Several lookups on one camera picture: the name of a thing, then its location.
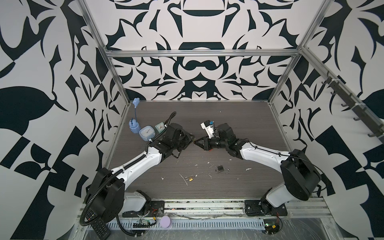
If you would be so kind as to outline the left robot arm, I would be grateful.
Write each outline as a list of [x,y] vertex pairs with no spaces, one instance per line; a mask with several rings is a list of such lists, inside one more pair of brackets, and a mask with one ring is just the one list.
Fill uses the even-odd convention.
[[138,177],[166,158],[179,158],[180,153],[193,142],[194,135],[171,122],[176,114],[171,113],[165,121],[165,130],[152,139],[140,155],[112,170],[102,168],[97,172],[85,197],[81,226],[98,220],[108,223],[120,213],[146,215],[150,211],[151,198],[147,194],[135,191],[125,198],[125,191]]

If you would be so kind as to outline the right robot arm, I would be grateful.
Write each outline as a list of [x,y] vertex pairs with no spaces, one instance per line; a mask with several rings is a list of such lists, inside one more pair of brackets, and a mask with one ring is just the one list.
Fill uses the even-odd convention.
[[194,144],[205,151],[224,149],[232,157],[256,162],[282,175],[284,181],[269,189],[260,200],[245,201],[245,213],[249,217],[287,216],[285,204],[292,200],[307,201],[322,180],[317,166],[300,150],[281,152],[234,136],[202,137]]

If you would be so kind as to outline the mint green alarm clock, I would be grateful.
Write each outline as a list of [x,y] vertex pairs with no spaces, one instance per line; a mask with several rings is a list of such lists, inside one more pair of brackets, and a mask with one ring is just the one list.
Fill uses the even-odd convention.
[[156,129],[158,134],[161,134],[162,132],[164,132],[167,129],[167,125],[164,122],[160,122],[160,123],[155,125],[155,129]]

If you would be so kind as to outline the black padlock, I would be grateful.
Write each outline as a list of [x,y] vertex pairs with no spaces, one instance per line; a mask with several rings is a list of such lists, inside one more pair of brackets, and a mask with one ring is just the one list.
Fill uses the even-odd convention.
[[222,165],[219,165],[217,166],[217,168],[215,169],[215,172],[216,173],[229,173],[230,172],[230,169],[229,168],[225,168],[223,167]]

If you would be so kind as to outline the light blue alarm clock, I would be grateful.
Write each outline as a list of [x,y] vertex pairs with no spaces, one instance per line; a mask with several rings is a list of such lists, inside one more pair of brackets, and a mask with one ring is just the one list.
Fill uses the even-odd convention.
[[152,126],[145,126],[139,131],[139,136],[143,141],[148,142],[156,136],[156,131]]

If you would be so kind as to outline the blue flower toy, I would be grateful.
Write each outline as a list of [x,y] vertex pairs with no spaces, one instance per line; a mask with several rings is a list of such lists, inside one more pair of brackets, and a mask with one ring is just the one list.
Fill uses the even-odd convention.
[[134,105],[134,117],[129,121],[129,128],[132,131],[132,133],[138,134],[141,130],[141,127],[137,118],[137,107],[140,104],[140,98],[134,98],[132,103]]

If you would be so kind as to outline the purple round lid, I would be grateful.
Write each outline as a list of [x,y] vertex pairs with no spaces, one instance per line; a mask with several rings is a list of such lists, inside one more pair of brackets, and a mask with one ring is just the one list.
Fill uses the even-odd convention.
[[172,226],[172,219],[169,216],[161,217],[160,226],[163,229],[169,229]]

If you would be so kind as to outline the green circuit board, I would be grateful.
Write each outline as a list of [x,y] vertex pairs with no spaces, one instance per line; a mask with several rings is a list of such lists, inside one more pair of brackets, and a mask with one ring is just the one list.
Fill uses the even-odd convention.
[[262,230],[262,233],[266,235],[276,235],[283,229],[283,221],[277,218],[275,221],[267,221],[265,222],[265,229]]

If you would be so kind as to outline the black remote control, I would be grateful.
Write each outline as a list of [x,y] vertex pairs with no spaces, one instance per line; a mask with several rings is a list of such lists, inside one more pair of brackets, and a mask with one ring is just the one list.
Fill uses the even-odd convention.
[[107,226],[107,224],[101,220],[93,211],[89,210],[86,214],[86,219],[88,221],[95,219],[90,226],[98,236],[100,240],[107,240],[111,235],[111,230]]

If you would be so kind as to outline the black hook rack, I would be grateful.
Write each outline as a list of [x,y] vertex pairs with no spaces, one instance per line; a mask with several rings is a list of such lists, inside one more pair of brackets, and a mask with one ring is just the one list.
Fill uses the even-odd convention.
[[327,79],[322,85],[327,85],[332,89],[331,102],[335,96],[338,96],[343,103],[341,106],[354,112],[356,117],[354,121],[361,121],[371,131],[368,134],[370,138],[377,138],[384,143],[384,122],[365,104],[360,98],[350,90],[342,80],[331,74],[326,73]]

